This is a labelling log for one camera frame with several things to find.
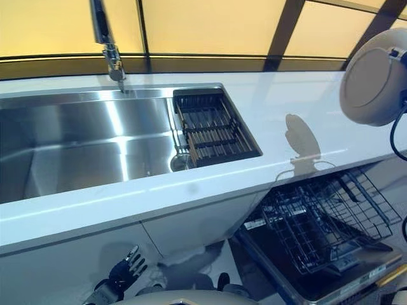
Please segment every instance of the wire rack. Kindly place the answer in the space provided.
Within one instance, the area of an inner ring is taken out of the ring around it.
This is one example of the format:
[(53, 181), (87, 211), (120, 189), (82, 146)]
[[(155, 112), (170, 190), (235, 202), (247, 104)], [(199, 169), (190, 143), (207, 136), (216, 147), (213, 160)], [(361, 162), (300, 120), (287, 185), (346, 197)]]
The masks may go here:
[(260, 155), (222, 90), (175, 90), (174, 109), (196, 167)]
[(378, 243), (401, 220), (358, 168), (273, 188), (261, 214), (302, 274)]

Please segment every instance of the faucet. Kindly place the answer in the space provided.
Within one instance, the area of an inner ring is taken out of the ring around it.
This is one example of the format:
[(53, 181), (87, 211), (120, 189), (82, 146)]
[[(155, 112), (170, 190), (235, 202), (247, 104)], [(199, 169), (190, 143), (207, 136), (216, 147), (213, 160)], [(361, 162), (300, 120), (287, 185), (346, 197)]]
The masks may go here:
[(119, 50), (114, 43), (113, 35), (110, 31), (102, 0), (90, 0), (90, 9), (92, 12), (95, 40), (97, 43), (104, 45), (103, 55), (107, 61), (109, 76), (113, 81), (118, 82), (120, 90), (124, 92), (123, 80), (126, 78), (126, 75)]

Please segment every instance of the sink basin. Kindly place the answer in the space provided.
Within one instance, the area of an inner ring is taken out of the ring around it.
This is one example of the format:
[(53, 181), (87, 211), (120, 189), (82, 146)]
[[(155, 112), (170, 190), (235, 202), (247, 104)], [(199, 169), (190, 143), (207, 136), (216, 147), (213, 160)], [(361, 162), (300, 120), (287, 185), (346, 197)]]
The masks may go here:
[(0, 203), (195, 167), (172, 95), (196, 88), (223, 90), (172, 85), (0, 98)]

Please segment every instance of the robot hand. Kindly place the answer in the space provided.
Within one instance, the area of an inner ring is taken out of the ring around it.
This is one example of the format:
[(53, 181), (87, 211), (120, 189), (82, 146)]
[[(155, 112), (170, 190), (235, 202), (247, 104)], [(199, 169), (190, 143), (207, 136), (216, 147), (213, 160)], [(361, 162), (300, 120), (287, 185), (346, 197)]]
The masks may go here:
[(100, 281), (93, 294), (83, 305), (109, 305), (123, 300), (126, 291), (147, 269), (145, 259), (138, 254), (135, 246), (127, 256), (117, 263), (109, 273), (109, 278)]

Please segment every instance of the round white device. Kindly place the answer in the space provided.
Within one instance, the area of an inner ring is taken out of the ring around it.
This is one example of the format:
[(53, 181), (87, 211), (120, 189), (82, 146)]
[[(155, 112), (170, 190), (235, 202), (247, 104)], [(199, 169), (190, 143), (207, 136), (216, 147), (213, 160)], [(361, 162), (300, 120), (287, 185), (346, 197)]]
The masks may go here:
[(340, 105), (356, 123), (382, 126), (400, 113), (407, 68), (389, 50), (407, 50), (407, 29), (391, 29), (370, 39), (350, 61), (341, 82)]

